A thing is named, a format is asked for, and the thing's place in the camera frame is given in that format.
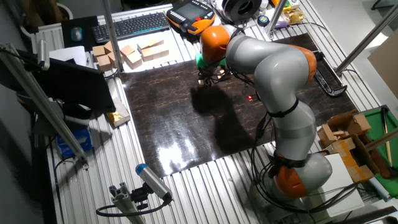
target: orange plastic part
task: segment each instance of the orange plastic part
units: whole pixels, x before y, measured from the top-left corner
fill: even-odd
[[[294,168],[289,169],[286,166],[282,166],[274,179],[278,189],[290,198],[301,198],[308,195]]]
[[[229,33],[223,26],[211,26],[200,36],[201,54],[206,62],[216,62],[225,57]]]
[[[190,34],[200,34],[203,32],[207,27],[211,26],[214,23],[214,19],[216,18],[216,15],[214,14],[211,19],[202,19],[199,21],[196,21],[192,24],[192,26],[198,28],[197,30],[188,30]]]
[[[308,82],[312,80],[316,70],[317,70],[317,58],[315,58],[315,55],[312,53],[312,51],[305,49],[303,47],[299,47],[299,46],[294,46],[291,45],[299,50],[301,50],[303,52],[303,54],[305,55],[305,57],[307,58],[308,61],[308,67],[310,68],[310,73],[308,74]]]

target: metal pole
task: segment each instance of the metal pole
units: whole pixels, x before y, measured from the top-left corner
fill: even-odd
[[[396,4],[384,18],[373,28],[373,30],[359,43],[358,46],[343,60],[336,68],[336,73],[340,74],[346,67],[379,35],[379,33],[398,15],[398,4]]]
[[[102,2],[104,4],[104,10],[105,10],[104,18],[106,22],[106,27],[108,29],[109,39],[111,40],[113,54],[116,60],[116,68],[118,69],[118,73],[120,74],[121,72],[124,72],[123,61],[120,55],[118,38],[116,37],[116,31],[114,29],[114,24],[112,20],[111,6],[109,5],[108,0],[102,0]]]
[[[398,128],[395,128],[393,131],[388,132],[387,134],[381,136],[380,138],[370,142],[369,144],[365,145],[366,150],[369,152],[372,149],[375,149],[388,141],[393,140],[394,138],[398,137]]]
[[[275,26],[279,20],[279,17],[282,14],[282,11],[284,10],[286,2],[287,0],[280,0],[278,2],[278,5],[276,5],[275,7],[274,15],[272,16],[272,19],[267,26],[267,32],[266,32],[270,38],[272,37],[272,32],[274,31]]]
[[[11,44],[7,44],[6,49],[18,55],[17,50]],[[25,71],[25,66],[21,60],[4,52],[0,53],[0,58],[15,76],[17,81],[21,84],[27,94],[33,99],[37,107],[41,110],[41,112],[43,112],[51,125],[65,140],[73,153],[75,153],[75,155],[81,160],[83,165],[86,164],[85,161],[87,156],[85,152],[65,122],[63,122],[59,115],[52,109],[48,97],[45,95],[43,89],[37,83],[36,79],[30,72]]]

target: paper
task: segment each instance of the paper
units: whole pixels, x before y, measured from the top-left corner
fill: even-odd
[[[64,62],[73,58],[77,65],[87,66],[87,58],[85,48],[83,46],[50,51],[50,58]]]

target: black device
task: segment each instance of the black device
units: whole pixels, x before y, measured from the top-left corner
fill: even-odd
[[[187,0],[169,9],[166,17],[171,24],[180,28],[183,32],[196,35],[214,23],[216,14],[206,4]]]
[[[247,22],[260,8],[261,0],[223,0],[224,14],[233,23]]]
[[[268,23],[269,23],[269,19],[267,16],[259,16],[257,18],[257,24],[259,24],[259,26],[261,26],[261,27],[267,26]]]
[[[36,54],[21,50],[18,50],[18,54],[37,63]],[[23,87],[1,60],[0,71],[0,84],[26,95]],[[33,70],[32,74],[48,97],[60,99],[66,105],[84,105],[100,113],[116,111],[108,84],[99,70],[51,58],[47,71]]]
[[[138,35],[146,35],[170,27],[163,12],[139,16],[124,21],[114,22],[113,24],[118,40],[136,37]],[[93,33],[95,41],[98,44],[109,41],[106,25],[94,26]]]

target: green mat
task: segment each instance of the green mat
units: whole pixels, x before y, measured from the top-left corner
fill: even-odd
[[[383,123],[381,119],[381,108],[376,108],[374,110],[369,110],[365,111],[364,115],[371,125],[371,129],[366,133],[369,137],[370,140],[374,141],[381,136],[384,135],[384,129],[383,129]],[[393,131],[395,128],[398,127],[398,121],[396,118],[391,114],[390,111],[386,114],[386,120],[387,120],[387,128],[388,131]],[[392,166],[393,168],[398,170],[398,138],[395,138],[390,141],[390,148],[391,148],[391,159],[392,159]],[[383,144],[379,147],[377,147],[377,150],[379,151],[380,155],[383,157],[383,159],[389,164],[388,158],[387,158],[387,149],[386,145]]]
[[[391,197],[398,197],[398,177],[393,177],[390,179],[384,179],[380,174],[376,174],[376,179],[381,185],[390,193]]]
[[[381,118],[381,108],[376,108],[373,110],[365,111],[364,115],[372,127],[366,134],[368,135],[370,140],[376,140],[379,137],[384,135],[384,128]],[[394,130],[398,127],[398,121],[396,118],[391,114],[390,111],[386,114],[386,122],[388,131]],[[391,157],[392,157],[392,166],[393,168],[398,168],[398,138],[395,138],[390,141],[391,147]],[[389,164],[387,158],[387,149],[386,145],[383,144],[377,148],[380,155]],[[390,179],[384,179],[381,177],[380,174],[376,174],[376,179],[380,182],[380,184],[390,193],[391,197],[398,198],[398,177],[393,177]]]

